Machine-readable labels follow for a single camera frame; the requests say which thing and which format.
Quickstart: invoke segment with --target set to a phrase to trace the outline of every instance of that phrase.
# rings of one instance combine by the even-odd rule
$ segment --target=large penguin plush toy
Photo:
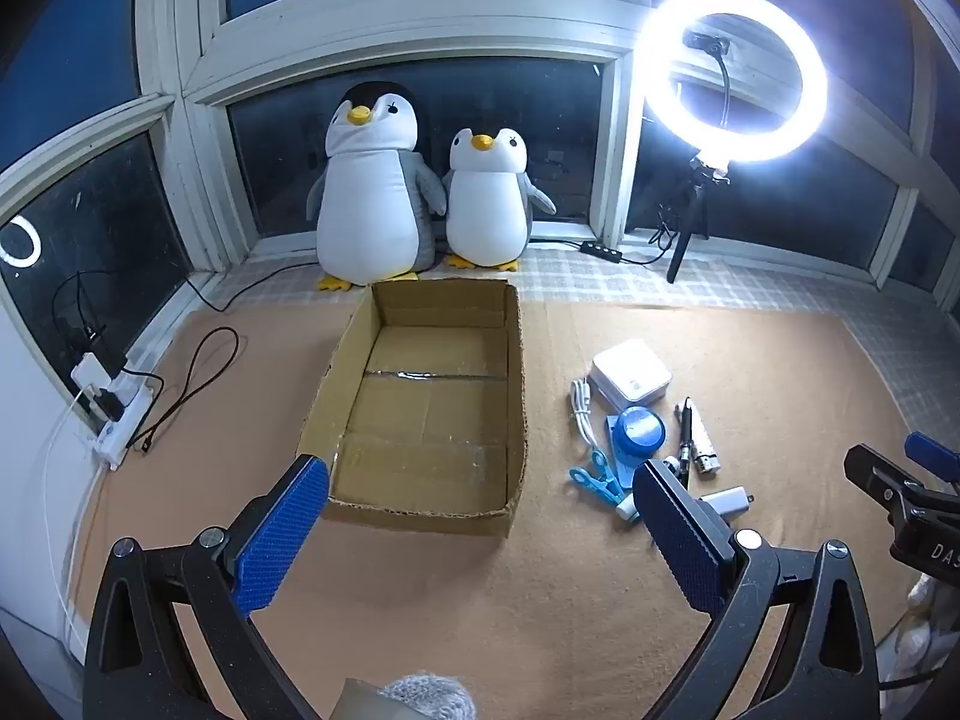
[[[501,129],[496,138],[462,129],[450,146],[446,240],[455,268],[516,271],[517,258],[530,242],[530,201],[555,214],[557,209],[527,176],[527,146],[520,134]]]
[[[413,151],[418,138],[411,95],[400,84],[368,81],[347,91],[326,131],[328,162],[306,200],[317,217],[322,290],[424,271],[436,244],[429,207],[445,213],[437,175]]]

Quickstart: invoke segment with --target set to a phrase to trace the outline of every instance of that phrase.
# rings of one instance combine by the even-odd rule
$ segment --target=penguin beak
[[[366,124],[373,115],[373,111],[366,105],[357,105],[356,108],[350,108],[347,111],[347,121],[351,124]]]
[[[470,145],[477,151],[489,151],[493,148],[493,138],[490,135],[474,135],[470,138]]]

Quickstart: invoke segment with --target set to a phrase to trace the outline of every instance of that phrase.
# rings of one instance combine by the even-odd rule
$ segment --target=window frame
[[[279,0],[227,20],[226,0],[133,0],[141,97],[42,143],[3,172],[0,223],[57,176],[125,137],[147,132],[195,271],[222,274],[251,255],[309,251],[314,245],[311,233],[261,239],[256,231],[227,105],[298,81],[384,62],[539,56],[592,61],[603,65],[603,73],[589,224],[538,221],[535,237],[596,236],[609,247],[642,250],[642,234],[624,235],[644,103],[641,90],[632,83],[632,71],[638,33],[658,1],[469,0],[469,7],[464,7],[464,0]],[[821,128],[824,136],[899,186],[870,268],[861,271],[719,239],[695,238],[691,255],[819,272],[880,287],[921,194],[934,215],[960,238],[960,189],[929,156],[936,110],[932,41],[944,40],[960,67],[960,18],[946,0],[909,1],[917,6],[911,10],[915,71],[909,132],[836,77],[830,79],[830,110]],[[321,19],[318,13],[325,15]],[[734,40],[737,52],[730,63],[734,90],[753,104],[788,112],[798,90],[791,88],[794,81],[787,80],[782,58],[743,38]],[[682,74],[721,88],[718,71],[705,55],[691,52]],[[210,277],[205,290],[218,278]],[[19,314],[5,293],[0,290],[0,301],[14,309],[11,315],[18,322]],[[154,325],[163,328],[155,336],[162,346],[164,333],[169,338],[176,318],[194,304],[191,295],[175,295],[134,347],[150,346]],[[943,307],[957,296],[960,245],[955,244],[934,298]],[[25,327],[20,331],[40,365],[49,368]],[[146,363],[150,354],[143,352],[141,357]],[[65,394],[59,378],[54,381]]]
[[[227,105],[312,77],[439,56],[524,55],[604,63],[601,122],[608,127],[601,127],[597,143],[589,226],[610,247],[636,245],[635,237],[623,233],[642,121],[642,97],[632,90],[632,51],[646,13],[659,1],[469,0],[464,8],[464,0],[278,0],[227,20],[226,0],[176,0],[179,45],[189,46],[181,51],[184,101],[195,140],[203,142],[197,146],[200,172],[230,249],[229,261],[250,253],[303,251],[308,245],[297,237],[261,242],[230,136]],[[317,13],[325,18],[318,20]],[[909,210],[910,191],[922,191],[937,217],[960,232],[960,191],[923,146],[933,113],[926,105],[935,93],[929,78],[932,32],[915,9],[911,23],[915,76],[909,132],[843,80],[829,79],[830,110],[821,133],[901,187],[870,269],[848,269],[818,258],[798,262],[792,252],[781,256],[779,250],[740,242],[702,242],[704,246],[695,241],[693,251],[856,280],[868,272],[882,284],[886,263],[892,264],[899,250],[898,231]],[[782,58],[733,39],[738,52],[728,66],[734,90],[753,104],[789,113],[799,90],[792,86],[795,81],[784,80]],[[715,88],[722,83],[713,61],[699,52],[690,52],[681,72]]]

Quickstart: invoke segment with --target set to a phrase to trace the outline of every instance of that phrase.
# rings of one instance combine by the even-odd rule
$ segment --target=tripod
[[[673,284],[677,278],[677,271],[680,269],[680,264],[683,263],[683,255],[686,254],[690,236],[693,234],[693,225],[697,218],[702,220],[704,237],[709,239],[707,187],[712,184],[730,183],[726,167],[711,167],[704,162],[703,158],[704,153],[701,151],[690,160],[690,176],[682,189],[682,194],[689,197],[689,204],[686,206],[686,213],[683,214],[683,220],[680,222],[680,234],[677,237],[677,245],[673,250],[673,257],[670,259],[670,268],[666,271],[668,284]]]

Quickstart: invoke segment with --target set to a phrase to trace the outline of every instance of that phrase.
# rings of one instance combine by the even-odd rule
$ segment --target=white box
[[[620,412],[661,398],[671,378],[666,365],[639,338],[600,352],[590,368],[590,381]]]

